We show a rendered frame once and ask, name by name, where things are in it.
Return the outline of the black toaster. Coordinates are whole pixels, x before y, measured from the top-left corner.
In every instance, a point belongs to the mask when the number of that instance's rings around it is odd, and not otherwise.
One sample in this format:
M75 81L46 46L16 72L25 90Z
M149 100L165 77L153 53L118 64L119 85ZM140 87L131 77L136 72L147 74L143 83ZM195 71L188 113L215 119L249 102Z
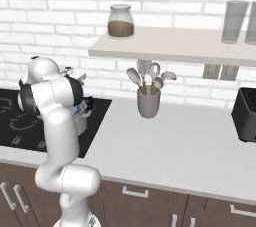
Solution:
M256 88L238 89L231 116L238 138L256 143Z

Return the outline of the glass jar with brown filling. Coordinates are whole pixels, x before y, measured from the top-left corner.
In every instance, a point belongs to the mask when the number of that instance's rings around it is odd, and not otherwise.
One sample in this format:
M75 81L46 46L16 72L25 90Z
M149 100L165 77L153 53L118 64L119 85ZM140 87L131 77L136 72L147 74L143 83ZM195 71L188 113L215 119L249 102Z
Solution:
M134 21L128 4L110 6L108 35L113 38L129 38L134 35Z

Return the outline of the grey utensil pot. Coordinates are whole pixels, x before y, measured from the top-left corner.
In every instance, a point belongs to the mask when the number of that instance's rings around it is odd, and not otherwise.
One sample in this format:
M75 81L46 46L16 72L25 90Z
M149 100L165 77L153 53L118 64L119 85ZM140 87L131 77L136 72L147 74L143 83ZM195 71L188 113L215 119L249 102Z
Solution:
M140 115L144 118L154 118L159 110L161 91L157 89L151 91L151 86L147 85L147 94L137 90L137 107Z

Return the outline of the beige wall shelf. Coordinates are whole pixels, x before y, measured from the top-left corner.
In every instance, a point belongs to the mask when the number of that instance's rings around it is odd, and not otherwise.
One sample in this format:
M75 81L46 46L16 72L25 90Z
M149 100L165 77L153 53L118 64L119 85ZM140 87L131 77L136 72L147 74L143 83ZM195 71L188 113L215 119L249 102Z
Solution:
M90 56L256 67L256 45L221 42L220 30L136 27L131 38L102 35Z

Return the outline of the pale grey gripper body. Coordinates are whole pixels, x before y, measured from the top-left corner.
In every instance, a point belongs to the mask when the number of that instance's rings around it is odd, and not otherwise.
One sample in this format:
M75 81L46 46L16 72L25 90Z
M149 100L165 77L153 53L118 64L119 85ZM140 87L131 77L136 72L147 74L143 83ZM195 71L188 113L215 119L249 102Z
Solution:
M87 129L87 119L82 115L77 115L74 117L74 120L76 124L77 134L83 134Z

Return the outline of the beige wooden spatula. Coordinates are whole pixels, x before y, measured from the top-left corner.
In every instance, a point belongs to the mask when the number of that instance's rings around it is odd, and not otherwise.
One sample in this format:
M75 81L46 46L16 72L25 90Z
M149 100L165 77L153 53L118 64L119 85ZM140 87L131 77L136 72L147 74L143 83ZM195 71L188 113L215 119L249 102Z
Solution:
M177 76L175 73L173 72L170 72L170 71L165 71L161 74L161 79L163 81L165 80L176 80L177 79Z

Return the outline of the small beige wooden spoon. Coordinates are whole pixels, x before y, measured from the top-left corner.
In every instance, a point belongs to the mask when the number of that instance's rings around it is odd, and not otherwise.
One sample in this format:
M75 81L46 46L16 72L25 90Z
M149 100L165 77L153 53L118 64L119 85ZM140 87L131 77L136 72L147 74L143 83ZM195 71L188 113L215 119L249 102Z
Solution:
M151 89L151 93L155 94L158 89L162 89L164 86L164 82L160 77L156 77L154 79L153 88Z

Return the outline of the brown cupboard door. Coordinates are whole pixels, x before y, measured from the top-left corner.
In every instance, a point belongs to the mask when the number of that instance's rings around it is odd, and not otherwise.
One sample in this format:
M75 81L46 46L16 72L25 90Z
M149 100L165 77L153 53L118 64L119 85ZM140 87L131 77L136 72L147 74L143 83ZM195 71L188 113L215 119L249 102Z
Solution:
M61 216L59 195L42 190L35 183L35 168L5 164L8 179L22 186L21 197L28 202L40 227L53 227Z
M15 203L12 196L11 185L7 178L7 168L4 164L0 163L0 184L5 182L7 184L7 192L11 200ZM16 209L12 211L0 190L0 227L20 227L20 222L16 215Z

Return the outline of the tall clear drinking glass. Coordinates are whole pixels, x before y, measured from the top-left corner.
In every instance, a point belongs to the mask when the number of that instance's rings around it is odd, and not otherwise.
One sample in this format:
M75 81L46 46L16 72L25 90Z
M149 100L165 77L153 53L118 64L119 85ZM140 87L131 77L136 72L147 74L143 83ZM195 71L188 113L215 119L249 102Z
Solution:
M226 3L221 42L236 44L249 6L248 1L229 0Z

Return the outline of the metal slotted turner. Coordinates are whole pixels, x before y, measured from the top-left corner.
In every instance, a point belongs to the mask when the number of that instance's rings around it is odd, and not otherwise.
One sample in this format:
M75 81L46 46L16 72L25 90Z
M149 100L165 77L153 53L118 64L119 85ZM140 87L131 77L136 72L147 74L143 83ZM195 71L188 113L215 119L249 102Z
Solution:
M151 60L137 60L137 69L138 73L141 75L142 84L145 84L145 75L150 72L150 65L152 64Z

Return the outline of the black hob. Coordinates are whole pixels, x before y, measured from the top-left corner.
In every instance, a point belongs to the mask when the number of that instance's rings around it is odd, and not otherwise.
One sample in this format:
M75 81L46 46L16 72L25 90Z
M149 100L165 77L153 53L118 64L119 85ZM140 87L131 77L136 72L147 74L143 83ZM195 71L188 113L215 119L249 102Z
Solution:
M0 146L47 152L43 121L25 114L18 106L18 90L0 89ZM92 109L87 128L78 137L79 158L84 158L111 104L109 99L85 97Z

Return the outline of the brown drawer front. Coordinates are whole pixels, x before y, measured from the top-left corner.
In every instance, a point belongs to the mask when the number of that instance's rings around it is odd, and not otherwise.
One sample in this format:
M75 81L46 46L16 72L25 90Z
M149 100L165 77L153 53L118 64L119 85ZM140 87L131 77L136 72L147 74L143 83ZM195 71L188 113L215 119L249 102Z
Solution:
M124 195L123 186L136 192L149 190L149 197ZM107 227L168 227L171 212L168 192L105 180L101 192Z
M256 218L230 213L230 204L256 213L256 205L189 195L183 227L190 227L191 217L196 219L195 227L256 227Z

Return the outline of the grey wall socket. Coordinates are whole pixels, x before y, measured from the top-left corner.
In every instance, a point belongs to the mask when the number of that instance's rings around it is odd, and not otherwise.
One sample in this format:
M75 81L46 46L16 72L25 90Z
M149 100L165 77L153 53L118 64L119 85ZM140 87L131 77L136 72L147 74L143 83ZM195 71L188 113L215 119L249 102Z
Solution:
M238 66L224 65L222 67L220 79L226 81L235 81L238 70Z
M204 66L203 78L217 80L220 72L220 65L206 64Z

